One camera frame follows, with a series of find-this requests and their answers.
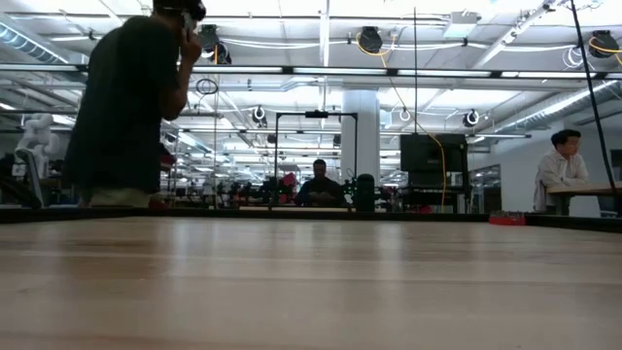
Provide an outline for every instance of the black t-shirt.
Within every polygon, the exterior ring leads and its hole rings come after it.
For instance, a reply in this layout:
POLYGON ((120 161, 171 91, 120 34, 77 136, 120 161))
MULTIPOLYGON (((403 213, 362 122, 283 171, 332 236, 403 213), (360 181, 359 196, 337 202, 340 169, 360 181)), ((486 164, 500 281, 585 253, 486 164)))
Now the black t-shirt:
POLYGON ((88 81, 63 175, 83 188, 159 188, 158 108, 162 90, 179 88, 174 32, 133 17, 93 50, 88 81))
POLYGON ((344 204, 345 199, 343 197, 343 191, 341 186, 329 178, 324 179, 311 179, 302 185, 300 192, 295 198, 296 204, 322 204, 328 206, 339 206, 344 204), (332 202, 328 203, 312 203, 309 197, 310 193, 328 193, 334 197, 332 202))

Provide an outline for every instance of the man on phone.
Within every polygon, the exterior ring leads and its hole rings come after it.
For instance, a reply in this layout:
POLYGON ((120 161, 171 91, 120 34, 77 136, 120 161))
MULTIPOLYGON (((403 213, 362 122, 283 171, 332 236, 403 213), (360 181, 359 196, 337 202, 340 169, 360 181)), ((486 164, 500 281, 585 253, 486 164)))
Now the man on phone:
POLYGON ((93 50, 64 169, 82 202, 147 207, 158 191, 160 124, 187 103, 204 17, 200 0, 154 0, 152 16, 128 19, 93 50))
POLYGON ((345 203, 341 186, 327 177, 327 163, 322 159, 313 162, 315 177, 302 185, 294 202, 307 206, 340 206, 345 203))

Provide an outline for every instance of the man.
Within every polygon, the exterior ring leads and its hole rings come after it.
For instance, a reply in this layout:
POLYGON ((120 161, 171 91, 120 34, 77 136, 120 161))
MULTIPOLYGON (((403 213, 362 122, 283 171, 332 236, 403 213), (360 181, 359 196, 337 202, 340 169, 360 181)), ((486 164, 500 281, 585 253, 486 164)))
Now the man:
POLYGON ((202 50, 191 31, 204 17, 200 0, 154 0, 151 17, 130 18, 93 50, 64 171, 86 204, 147 207, 158 191, 160 124, 187 103, 202 50))
MULTIPOLYGON (((576 130, 562 130, 551 137, 553 149, 540 161, 536 174, 534 209, 537 212, 556 214, 554 198, 547 189, 560 186, 576 186, 588 183, 588 173, 583 157, 578 154, 581 133, 576 130)), ((569 208, 562 208, 567 215, 569 208)))
POLYGON ((327 178, 327 163, 322 159, 313 162, 315 178, 307 181, 294 202, 308 206, 340 206, 345 202, 341 186, 327 178))

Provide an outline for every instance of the wooden table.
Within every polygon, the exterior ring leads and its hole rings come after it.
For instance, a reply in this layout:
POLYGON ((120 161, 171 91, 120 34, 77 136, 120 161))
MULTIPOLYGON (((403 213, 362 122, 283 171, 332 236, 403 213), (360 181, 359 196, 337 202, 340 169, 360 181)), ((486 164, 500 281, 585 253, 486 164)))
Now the wooden table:
POLYGON ((0 349, 620 349, 622 235, 128 218, 0 226, 0 349))
MULTIPOLYGON (((618 196, 622 196, 622 181, 615 183, 618 190, 618 196)), ((547 190, 547 192, 559 199, 560 204, 557 206, 557 215, 563 214, 563 209, 568 208, 570 199, 577 195, 583 196, 613 196, 610 184, 587 184, 579 186, 560 186, 547 190)), ((618 209, 618 216, 622 216, 622 212, 618 209)))

